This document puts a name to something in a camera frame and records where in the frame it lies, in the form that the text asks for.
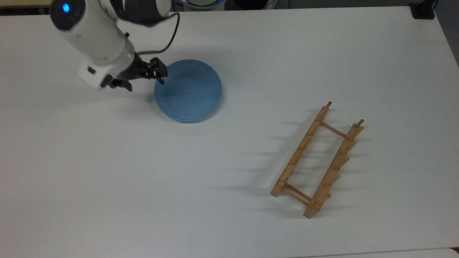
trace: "wooden crossbar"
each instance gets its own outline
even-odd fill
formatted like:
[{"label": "wooden crossbar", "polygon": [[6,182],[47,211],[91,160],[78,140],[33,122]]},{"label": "wooden crossbar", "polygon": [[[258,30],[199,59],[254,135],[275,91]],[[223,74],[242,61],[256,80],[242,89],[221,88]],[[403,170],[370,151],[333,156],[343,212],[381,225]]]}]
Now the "wooden crossbar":
[{"label": "wooden crossbar", "polygon": [[[273,189],[271,190],[271,195],[277,197],[281,191],[295,198],[300,203],[306,206],[306,210],[303,215],[308,219],[312,218],[319,210],[322,208],[324,202],[331,197],[329,193],[333,183],[340,178],[338,174],[340,168],[349,160],[347,153],[356,145],[354,138],[364,129],[361,124],[364,122],[361,119],[358,123],[354,123],[347,134],[342,133],[341,131],[335,129],[329,124],[325,123],[323,120],[329,110],[331,102],[329,101],[327,105],[323,106],[316,118],[314,119],[311,127],[308,129],[306,135],[303,137],[302,141],[298,145],[298,148],[293,153],[291,159],[285,166],[281,175],[277,179]],[[336,133],[337,135],[343,137],[343,142],[341,143],[340,148],[336,152],[335,157],[333,158],[330,166],[328,167],[325,175],[323,176],[319,186],[317,187],[314,195],[309,197],[299,191],[297,188],[291,186],[287,183],[287,180],[295,170],[298,161],[301,159],[306,147],[311,141],[312,137],[316,133],[319,126],[323,126],[328,130]]]}]

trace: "white table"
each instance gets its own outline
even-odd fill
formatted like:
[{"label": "white table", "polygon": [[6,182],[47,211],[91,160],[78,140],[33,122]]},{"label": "white table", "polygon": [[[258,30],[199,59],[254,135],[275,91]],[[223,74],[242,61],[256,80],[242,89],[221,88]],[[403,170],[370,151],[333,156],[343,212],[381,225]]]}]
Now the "white table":
[{"label": "white table", "polygon": [[[137,50],[174,21],[121,22]],[[49,17],[0,17],[0,250],[13,258],[276,258],[459,246],[459,69],[408,7],[183,13],[166,64],[215,68],[224,99],[175,122],[84,85]],[[312,219],[269,194],[322,105],[351,160]],[[311,194],[340,142],[322,129],[291,184]]]}]

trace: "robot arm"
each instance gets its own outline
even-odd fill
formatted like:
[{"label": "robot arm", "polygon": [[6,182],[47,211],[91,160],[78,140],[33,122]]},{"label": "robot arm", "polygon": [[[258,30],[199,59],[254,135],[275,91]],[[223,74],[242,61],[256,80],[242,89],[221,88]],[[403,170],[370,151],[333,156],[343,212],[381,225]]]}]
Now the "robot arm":
[{"label": "robot arm", "polygon": [[158,58],[142,61],[117,20],[151,27],[168,17],[170,6],[170,0],[54,0],[50,17],[65,40],[88,58],[78,70],[85,83],[132,91],[131,79],[164,84],[167,68]]}]

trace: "black cable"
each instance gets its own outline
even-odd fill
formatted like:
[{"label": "black cable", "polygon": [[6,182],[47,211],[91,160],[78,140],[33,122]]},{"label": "black cable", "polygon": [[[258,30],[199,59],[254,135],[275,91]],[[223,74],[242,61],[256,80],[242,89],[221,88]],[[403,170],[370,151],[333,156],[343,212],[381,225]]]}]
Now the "black cable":
[{"label": "black cable", "polygon": [[137,52],[138,55],[159,54],[159,53],[163,53],[164,51],[166,51],[170,47],[170,45],[172,44],[172,41],[175,38],[175,34],[177,33],[177,29],[179,28],[180,14],[178,12],[176,12],[175,14],[173,14],[173,15],[171,15],[171,16],[169,16],[169,17],[167,17],[165,19],[165,21],[166,21],[166,20],[168,20],[168,19],[170,19],[170,18],[172,18],[174,16],[177,16],[177,24],[175,24],[175,30],[174,30],[174,33],[172,34],[172,37],[171,37],[171,40],[169,41],[169,44],[165,48],[163,48],[163,49],[161,49],[159,51],[156,51],[156,50],[140,51],[140,52]]}]

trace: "blue bowl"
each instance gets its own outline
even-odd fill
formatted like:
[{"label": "blue bowl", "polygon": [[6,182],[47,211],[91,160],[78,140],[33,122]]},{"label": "blue bowl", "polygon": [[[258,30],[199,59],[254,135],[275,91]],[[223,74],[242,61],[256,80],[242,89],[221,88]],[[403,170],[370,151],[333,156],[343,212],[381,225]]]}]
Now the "blue bowl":
[{"label": "blue bowl", "polygon": [[159,109],[180,122],[195,122],[212,114],[222,97],[222,82],[217,72],[198,60],[181,60],[168,66],[164,85],[155,83]]}]

